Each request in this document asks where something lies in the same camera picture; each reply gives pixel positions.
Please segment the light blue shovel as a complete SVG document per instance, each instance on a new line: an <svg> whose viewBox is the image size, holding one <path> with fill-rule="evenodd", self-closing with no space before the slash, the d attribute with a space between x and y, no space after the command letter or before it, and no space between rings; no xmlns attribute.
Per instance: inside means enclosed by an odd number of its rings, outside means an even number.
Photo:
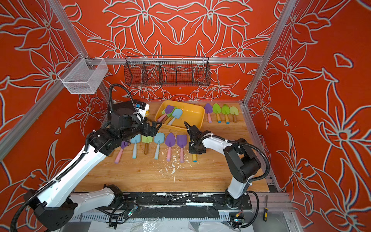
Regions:
<svg viewBox="0 0 371 232"><path fill-rule="evenodd" d="M170 120L168 125L172 125L176 119L179 119L182 116L182 114L183 114L182 109L180 109L180 108L175 109L173 114L172 114L172 119Z"/></svg>
<svg viewBox="0 0 371 232"><path fill-rule="evenodd" d="M132 158L136 159L137 158L137 144L141 142L141 135L137 134L130 140L131 144L134 145L133 147L133 153L132 153Z"/></svg>
<svg viewBox="0 0 371 232"><path fill-rule="evenodd" d="M156 160L158 160L159 158L160 145L164 143L164 141L165 141L165 134L163 132L158 132L154 137L154 142L157 144L155 155L154 155L154 159Z"/></svg>

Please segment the purple scoop shovel pink handle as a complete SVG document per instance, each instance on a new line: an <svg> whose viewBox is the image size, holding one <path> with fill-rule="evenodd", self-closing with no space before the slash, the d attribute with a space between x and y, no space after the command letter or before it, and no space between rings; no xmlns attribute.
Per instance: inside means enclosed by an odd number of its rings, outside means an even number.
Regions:
<svg viewBox="0 0 371 232"><path fill-rule="evenodd" d="M121 156L122 156L123 151L124 151L124 148L130 146L130 144L131 144L131 142L128 142L128 141L123 141L121 143L121 147L120 147L119 153L117 154L117 157L115 159L115 164L119 164L120 159L121 159Z"/></svg>

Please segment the purple pointed shovel pink handle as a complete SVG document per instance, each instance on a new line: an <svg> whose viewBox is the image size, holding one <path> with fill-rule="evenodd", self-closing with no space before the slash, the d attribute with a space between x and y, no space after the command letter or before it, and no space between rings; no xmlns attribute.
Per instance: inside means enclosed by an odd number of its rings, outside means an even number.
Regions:
<svg viewBox="0 0 371 232"><path fill-rule="evenodd" d="M171 161L172 147L175 145L175 142L176 142L175 135L172 132L170 132L167 135L166 140L165 140L165 144L168 147L167 158L166 158L167 161Z"/></svg>

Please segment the purple square shovel pink handle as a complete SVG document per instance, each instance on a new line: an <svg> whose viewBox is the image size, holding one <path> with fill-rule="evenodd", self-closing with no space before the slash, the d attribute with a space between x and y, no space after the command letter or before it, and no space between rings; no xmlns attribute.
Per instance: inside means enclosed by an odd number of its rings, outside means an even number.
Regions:
<svg viewBox="0 0 371 232"><path fill-rule="evenodd" d="M164 122L170 116L170 113L172 113L173 110L174 106L168 105L164 110L164 114L157 119L157 122Z"/></svg>

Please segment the green shovel yellow handle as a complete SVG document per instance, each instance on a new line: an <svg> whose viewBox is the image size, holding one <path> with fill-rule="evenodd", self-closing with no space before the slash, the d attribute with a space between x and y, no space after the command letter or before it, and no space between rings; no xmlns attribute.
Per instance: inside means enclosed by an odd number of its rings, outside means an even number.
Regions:
<svg viewBox="0 0 371 232"><path fill-rule="evenodd" d="M218 103L214 103L214 105L212 107L212 110L216 114L217 122L218 123L221 123L222 120L221 120L221 117L220 117L220 113L221 113L221 107L220 107L220 105Z"/></svg>
<svg viewBox="0 0 371 232"><path fill-rule="evenodd" d="M229 114L230 114L230 108L227 104L224 104L221 108L222 114L225 116L225 122L226 124L230 124Z"/></svg>

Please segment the pale green shovel wooden handle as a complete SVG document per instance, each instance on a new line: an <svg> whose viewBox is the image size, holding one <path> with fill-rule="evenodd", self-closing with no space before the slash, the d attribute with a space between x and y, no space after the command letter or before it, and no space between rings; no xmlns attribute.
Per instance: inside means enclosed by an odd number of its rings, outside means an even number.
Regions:
<svg viewBox="0 0 371 232"><path fill-rule="evenodd" d="M237 123L238 122L238 115L239 115L238 108L235 107L235 106L231 106L230 107L230 113L232 114L233 121Z"/></svg>

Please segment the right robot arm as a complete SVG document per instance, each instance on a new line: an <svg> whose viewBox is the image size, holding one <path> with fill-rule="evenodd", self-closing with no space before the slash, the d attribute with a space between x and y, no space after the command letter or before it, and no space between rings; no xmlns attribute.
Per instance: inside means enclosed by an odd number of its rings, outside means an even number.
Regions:
<svg viewBox="0 0 371 232"><path fill-rule="evenodd" d="M260 202L257 193L248 188L253 182L265 179L270 173L271 166L267 156L243 138L228 140L208 130L201 132L197 126L191 126L187 122L184 125L190 137L188 150L191 154L201 155L211 149L225 156L232 174L231 183L225 191L227 206L231 209L238 208L243 196L250 193L256 197L257 208L248 223L230 222L232 228L239 230L251 226L258 217Z"/></svg>

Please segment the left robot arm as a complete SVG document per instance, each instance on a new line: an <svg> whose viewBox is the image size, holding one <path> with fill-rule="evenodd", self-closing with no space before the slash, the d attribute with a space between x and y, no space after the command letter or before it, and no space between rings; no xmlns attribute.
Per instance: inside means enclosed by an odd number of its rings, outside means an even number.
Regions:
<svg viewBox="0 0 371 232"><path fill-rule="evenodd" d="M17 231L18 219L27 207L33 210L47 231L56 231L73 217L93 209L112 218L122 216L115 211L128 205L128 201L115 185L105 185L102 190L85 194L73 193L84 177L123 142L128 142L136 135L155 136L162 126L160 122L148 123L147 103L134 99L113 103L112 90L115 87L127 90L121 84L110 86L106 124L86 137L82 150L54 178L38 190L27 192L25 203L12 218L10 231Z"/></svg>

